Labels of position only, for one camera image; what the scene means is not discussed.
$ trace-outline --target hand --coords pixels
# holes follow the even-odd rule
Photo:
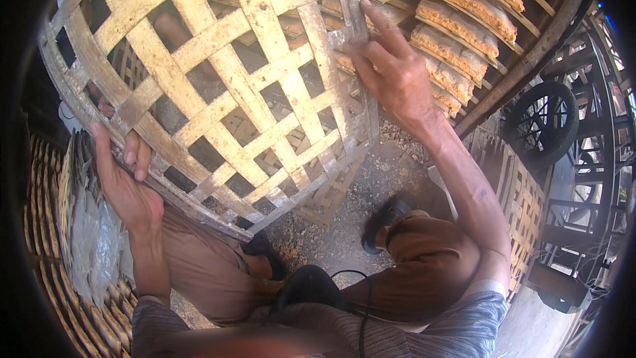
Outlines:
[[[89,81],[86,87],[89,95],[98,99],[97,109],[99,109],[99,112],[108,119],[112,118],[115,115],[115,108],[108,102],[106,96],[102,94],[93,81]],[[152,154],[153,150],[148,143],[139,137],[136,131],[129,131],[126,135],[126,144],[123,149],[123,160],[129,166],[136,163],[135,179],[137,181],[142,182],[146,179]]]
[[[95,139],[97,173],[106,201],[115,209],[131,235],[153,231],[153,227],[161,225],[163,199],[153,189],[139,184],[115,165],[111,139],[103,124],[93,123],[90,129]]]
[[[350,42],[345,52],[371,94],[412,132],[424,118],[440,113],[433,103],[426,62],[369,0],[360,5],[380,35],[372,35],[369,42]]]

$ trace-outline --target foot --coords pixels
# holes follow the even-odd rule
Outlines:
[[[285,262],[274,250],[265,232],[260,231],[254,238],[243,245],[243,253],[250,256],[265,256],[272,266],[272,277],[270,280],[283,280],[287,277],[288,270]]]
[[[409,205],[404,202],[401,196],[394,196],[391,198],[380,212],[371,218],[371,221],[367,224],[367,227],[362,234],[362,248],[369,254],[379,254],[382,249],[377,247],[376,236],[379,230],[384,227],[392,226],[393,223],[403,214],[411,211]]]

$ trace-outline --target forearm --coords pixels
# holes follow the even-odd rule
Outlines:
[[[411,127],[449,189],[464,232],[482,249],[510,257],[508,224],[497,197],[455,131],[435,111]]]
[[[137,294],[154,296],[170,307],[170,273],[163,257],[162,225],[155,224],[149,231],[129,235]]]

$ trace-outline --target concrete floor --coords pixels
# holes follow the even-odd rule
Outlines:
[[[499,328],[492,358],[552,358],[578,314],[563,314],[543,304],[539,295],[524,287]]]

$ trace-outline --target wooden frame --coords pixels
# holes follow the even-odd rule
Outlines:
[[[81,12],[82,0],[64,0],[50,21],[44,21],[38,46],[52,81],[69,108],[85,126],[104,122],[114,141],[113,152],[122,161],[126,134],[135,130],[153,147],[147,183],[188,216],[240,241],[294,208],[312,191],[354,161],[379,141],[377,102],[360,88],[361,111],[352,115],[350,81],[341,81],[331,54],[334,47],[350,37],[366,38],[364,16],[359,0],[341,0],[346,26],[327,32],[317,0],[239,0],[241,8],[217,20],[207,0],[171,0],[193,38],[173,53],[168,52],[147,19],[148,13],[166,0],[105,0],[111,14],[92,34]],[[277,16],[296,9],[308,42],[290,51]],[[65,64],[55,37],[64,28],[76,60]],[[248,74],[230,44],[252,30],[268,64]],[[126,38],[149,76],[133,91],[107,60],[108,53]],[[315,61],[320,70],[324,92],[311,96],[298,68]],[[209,61],[227,86],[211,103],[206,103],[185,74],[202,61]],[[107,120],[82,93],[93,81],[116,108]],[[259,92],[278,82],[290,105],[291,113],[276,119]],[[149,113],[150,107],[167,95],[187,118],[173,135],[168,134]],[[221,122],[240,108],[258,131],[258,136],[242,147]],[[319,113],[330,108],[337,127],[325,134]],[[303,152],[295,152],[286,136],[301,128],[310,143]],[[210,171],[190,154],[188,148],[200,138],[206,139],[225,162]],[[331,146],[342,143],[345,154],[336,155]],[[271,149],[281,163],[276,174],[263,171],[254,158]],[[320,163],[324,170],[315,179],[308,176],[307,164]],[[175,168],[195,187],[186,192],[166,177]],[[239,196],[226,182],[239,173],[254,187]],[[279,185],[291,178],[298,190],[288,196]],[[206,199],[225,206],[220,215],[202,204]],[[266,198],[275,206],[265,214],[253,204]],[[238,217],[254,223],[244,230],[234,225]]]

